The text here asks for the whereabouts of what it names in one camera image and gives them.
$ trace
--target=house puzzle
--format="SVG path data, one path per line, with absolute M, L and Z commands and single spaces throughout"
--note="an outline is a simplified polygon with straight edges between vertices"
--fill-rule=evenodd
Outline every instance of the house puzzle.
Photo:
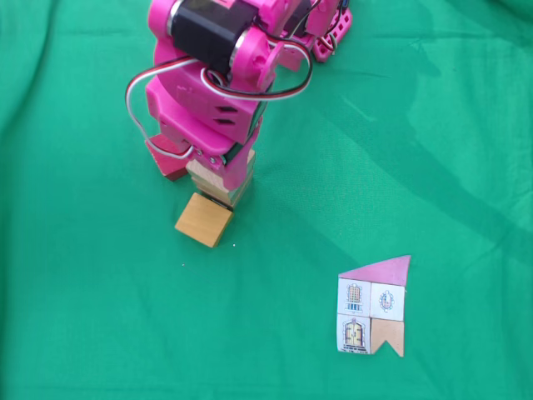
M 404 305 L 411 256 L 339 275 L 336 345 L 340 352 L 374 354 L 384 342 L 404 355 Z

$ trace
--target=pink roof piece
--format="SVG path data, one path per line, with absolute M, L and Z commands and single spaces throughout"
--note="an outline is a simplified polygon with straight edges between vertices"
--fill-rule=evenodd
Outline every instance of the pink roof piece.
M 341 273 L 339 278 L 405 286 L 407 284 L 407 272 L 410 261 L 411 256 L 392 258 Z

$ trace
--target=robotic arm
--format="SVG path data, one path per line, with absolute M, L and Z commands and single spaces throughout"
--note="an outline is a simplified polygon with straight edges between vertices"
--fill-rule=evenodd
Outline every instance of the robotic arm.
M 157 38 L 156 66 L 131 82 L 127 105 L 131 112 L 135 84 L 154 77 L 147 85 L 148 108 L 179 153 L 148 139 L 152 148 L 196 159 L 226 189 L 239 188 L 267 102 L 306 88 L 310 49 L 341 15 L 339 0 L 310 1 L 153 0 L 148 25 Z M 304 82 L 273 92 L 276 65 L 298 69 L 303 59 L 309 65 Z

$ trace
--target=yellow wooden block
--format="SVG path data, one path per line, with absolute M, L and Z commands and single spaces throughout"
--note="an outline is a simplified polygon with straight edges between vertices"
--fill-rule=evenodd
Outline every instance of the yellow wooden block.
M 404 330 L 403 321 L 373 318 L 371 321 L 371 353 L 377 352 L 384 342 L 389 342 L 398 355 L 403 357 Z
M 176 229 L 214 248 L 232 217 L 233 212 L 194 193 L 178 219 Z

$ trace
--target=black servo motor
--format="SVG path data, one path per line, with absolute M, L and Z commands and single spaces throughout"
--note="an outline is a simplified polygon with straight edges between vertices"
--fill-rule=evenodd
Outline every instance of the black servo motor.
M 169 21 L 174 46 L 226 75 L 239 37 L 252 25 L 257 8 L 234 0 L 182 0 Z

